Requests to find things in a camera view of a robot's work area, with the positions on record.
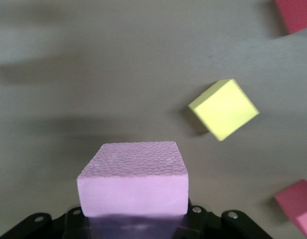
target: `red foam block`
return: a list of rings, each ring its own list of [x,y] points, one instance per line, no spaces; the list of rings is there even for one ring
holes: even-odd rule
[[[307,180],[301,180],[275,199],[287,217],[307,236]]]
[[[307,28],[307,0],[275,0],[290,34]]]

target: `metal screw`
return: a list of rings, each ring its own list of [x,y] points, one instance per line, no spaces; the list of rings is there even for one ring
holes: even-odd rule
[[[44,220],[44,217],[40,216],[40,217],[35,218],[34,222],[38,223],[38,222],[41,222],[42,220]]]
[[[235,212],[229,212],[227,215],[232,219],[238,219],[238,214]]]
[[[201,212],[202,212],[202,209],[199,208],[199,207],[193,207],[193,208],[192,208],[192,211],[195,212],[195,213],[201,213]]]
[[[77,209],[77,210],[74,210],[73,211],[73,215],[78,215],[79,213],[81,213],[82,211],[81,210],[79,210],[79,209]]]

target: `cube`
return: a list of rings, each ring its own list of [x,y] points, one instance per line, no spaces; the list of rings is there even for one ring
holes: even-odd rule
[[[307,180],[275,195],[287,217],[307,236]]]
[[[178,216],[189,178],[175,142],[104,144],[77,178],[86,217]]]
[[[276,0],[290,34],[307,28],[307,0]]]
[[[217,81],[189,108],[219,141],[259,114],[234,79]]]

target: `yellow cube face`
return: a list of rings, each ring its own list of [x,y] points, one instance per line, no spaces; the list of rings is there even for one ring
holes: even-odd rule
[[[234,79],[217,81],[189,108],[219,141],[259,114]]]

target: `pink foam block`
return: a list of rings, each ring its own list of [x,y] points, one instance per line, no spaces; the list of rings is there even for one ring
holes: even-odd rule
[[[184,215],[188,172],[175,142],[104,144],[77,178],[86,217]]]
[[[307,28],[307,0],[275,0],[290,34]]]
[[[302,180],[275,195],[287,217],[307,236],[307,181]]]

